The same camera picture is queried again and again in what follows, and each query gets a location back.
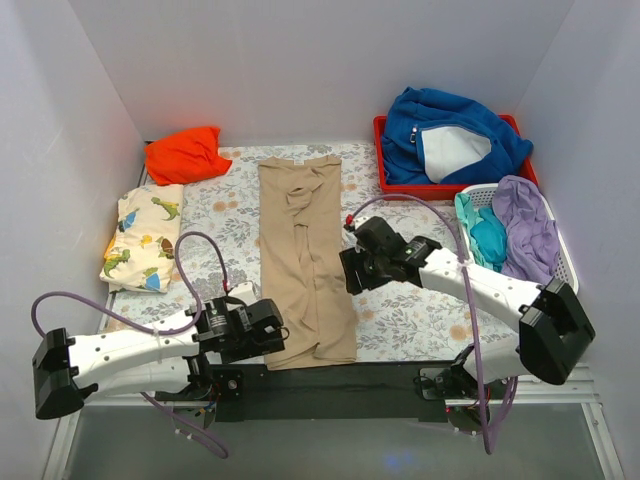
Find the beige t shirt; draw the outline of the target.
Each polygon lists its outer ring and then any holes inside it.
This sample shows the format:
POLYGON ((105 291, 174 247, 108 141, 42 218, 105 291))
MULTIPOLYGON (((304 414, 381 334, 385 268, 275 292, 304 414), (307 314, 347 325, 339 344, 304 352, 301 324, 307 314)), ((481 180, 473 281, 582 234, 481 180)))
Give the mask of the beige t shirt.
POLYGON ((339 257, 340 158, 271 157, 258 168, 261 289, 289 331, 270 370, 342 365, 357 357, 355 313, 339 257))

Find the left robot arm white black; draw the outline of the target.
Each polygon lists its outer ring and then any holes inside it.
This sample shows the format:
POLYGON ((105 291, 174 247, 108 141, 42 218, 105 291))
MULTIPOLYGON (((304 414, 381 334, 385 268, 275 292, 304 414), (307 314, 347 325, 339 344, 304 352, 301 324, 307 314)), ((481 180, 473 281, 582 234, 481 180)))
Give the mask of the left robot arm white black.
POLYGON ((280 352, 288 336, 273 300, 232 296, 153 322, 145 332, 71 336, 55 329, 32 358, 35 416, 57 419, 97 398, 139 392, 217 401, 228 381, 212 372, 209 354, 228 365, 280 352))

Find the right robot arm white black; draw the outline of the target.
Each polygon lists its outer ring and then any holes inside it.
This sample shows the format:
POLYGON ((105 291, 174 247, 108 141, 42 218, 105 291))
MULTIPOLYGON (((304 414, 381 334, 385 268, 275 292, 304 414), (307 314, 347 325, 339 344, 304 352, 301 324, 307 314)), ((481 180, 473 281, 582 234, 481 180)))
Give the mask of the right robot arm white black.
POLYGON ((340 254, 349 294, 411 283, 466 300, 517 333, 502 343, 466 347, 447 369, 424 380, 434 395, 471 398, 493 382, 520 375, 562 385, 595 338, 573 288, 558 278, 542 285, 463 264, 435 240, 405 240, 378 216, 349 216, 344 228, 355 240, 340 254))

